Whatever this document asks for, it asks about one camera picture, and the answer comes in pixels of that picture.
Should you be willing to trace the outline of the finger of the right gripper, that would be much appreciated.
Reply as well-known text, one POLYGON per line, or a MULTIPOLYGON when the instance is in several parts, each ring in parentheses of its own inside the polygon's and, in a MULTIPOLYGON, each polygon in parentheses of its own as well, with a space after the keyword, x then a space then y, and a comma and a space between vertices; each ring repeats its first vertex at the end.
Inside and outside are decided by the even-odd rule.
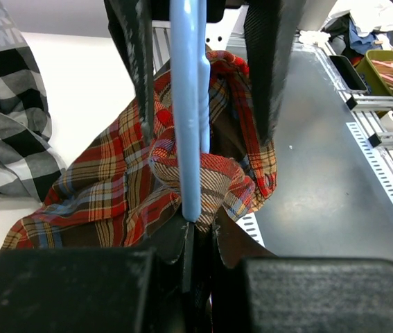
POLYGON ((304 1, 250 1, 244 32, 259 143, 272 140, 277 126, 292 41, 304 1))
POLYGON ((143 139, 149 144, 154 123, 150 2, 107 0, 104 5, 110 35, 134 85, 143 139))

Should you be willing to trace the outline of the red brown plaid shirt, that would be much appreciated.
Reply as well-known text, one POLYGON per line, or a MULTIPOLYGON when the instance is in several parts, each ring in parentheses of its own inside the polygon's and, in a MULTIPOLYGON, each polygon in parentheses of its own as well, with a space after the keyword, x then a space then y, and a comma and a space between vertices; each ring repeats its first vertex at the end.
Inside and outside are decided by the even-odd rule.
MULTIPOLYGON (((234 221, 259 210, 277 186, 273 144, 260 145, 244 59, 209 51, 211 148, 201 156, 206 233, 219 209, 234 221)), ((171 75, 154 83, 151 144, 131 102, 53 183, 42 206, 14 224, 3 249, 133 246, 178 210, 180 180, 171 105, 171 75)))

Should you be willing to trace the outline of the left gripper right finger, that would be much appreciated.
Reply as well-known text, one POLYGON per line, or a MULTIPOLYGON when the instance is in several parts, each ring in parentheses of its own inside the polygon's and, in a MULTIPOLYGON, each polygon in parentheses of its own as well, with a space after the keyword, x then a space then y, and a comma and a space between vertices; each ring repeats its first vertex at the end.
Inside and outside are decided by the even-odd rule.
POLYGON ((214 332, 393 332, 393 262, 277 257, 217 213, 214 332))

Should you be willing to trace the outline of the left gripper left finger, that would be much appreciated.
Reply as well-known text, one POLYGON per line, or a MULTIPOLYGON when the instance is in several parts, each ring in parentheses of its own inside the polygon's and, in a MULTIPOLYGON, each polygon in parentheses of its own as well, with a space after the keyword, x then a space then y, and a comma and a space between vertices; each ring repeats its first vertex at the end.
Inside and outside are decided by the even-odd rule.
POLYGON ((195 226, 129 248, 0 252, 0 332, 185 332, 195 226))

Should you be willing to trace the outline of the light blue plastic hanger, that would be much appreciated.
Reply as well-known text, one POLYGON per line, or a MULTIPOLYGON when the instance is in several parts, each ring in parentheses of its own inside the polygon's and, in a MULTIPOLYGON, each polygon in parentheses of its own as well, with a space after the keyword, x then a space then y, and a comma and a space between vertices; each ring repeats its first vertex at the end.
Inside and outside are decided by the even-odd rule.
POLYGON ((171 88, 182 214, 196 222, 202 211, 200 156, 210 149, 209 78, 205 32, 207 2, 170 2, 171 88))

